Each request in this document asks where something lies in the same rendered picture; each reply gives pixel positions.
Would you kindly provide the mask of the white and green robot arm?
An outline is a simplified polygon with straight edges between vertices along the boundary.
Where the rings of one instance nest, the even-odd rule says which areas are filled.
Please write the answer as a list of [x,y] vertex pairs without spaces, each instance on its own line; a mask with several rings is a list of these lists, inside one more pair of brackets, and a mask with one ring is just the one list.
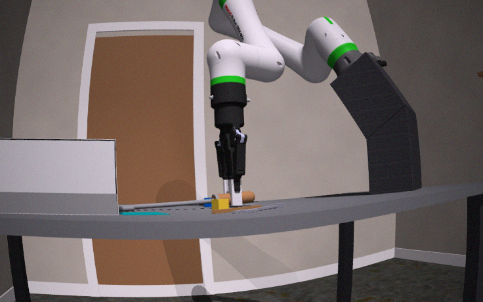
[[[285,65],[311,83],[325,81],[333,69],[337,77],[363,55],[331,18],[315,19],[300,44],[261,24],[252,0],[213,0],[209,26],[223,39],[207,53],[211,107],[245,107],[245,79],[276,81]],[[247,99],[247,101],[246,101]]]

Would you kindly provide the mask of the yellow cube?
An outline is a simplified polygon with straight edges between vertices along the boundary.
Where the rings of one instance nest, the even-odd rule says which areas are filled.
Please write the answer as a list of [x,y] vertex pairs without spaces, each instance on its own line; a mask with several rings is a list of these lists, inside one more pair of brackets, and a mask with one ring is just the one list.
[[229,208],[229,201],[228,199],[214,199],[211,200],[212,209],[228,209]]

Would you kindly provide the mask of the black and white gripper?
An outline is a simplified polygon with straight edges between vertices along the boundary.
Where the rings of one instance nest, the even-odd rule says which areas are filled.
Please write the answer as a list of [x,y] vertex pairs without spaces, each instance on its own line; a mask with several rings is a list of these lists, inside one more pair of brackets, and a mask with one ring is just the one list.
[[219,177],[223,179],[224,194],[231,193],[231,205],[242,205],[242,175],[245,175],[247,135],[241,134],[244,126],[243,106],[221,105],[214,108],[215,127],[220,129],[215,141]]

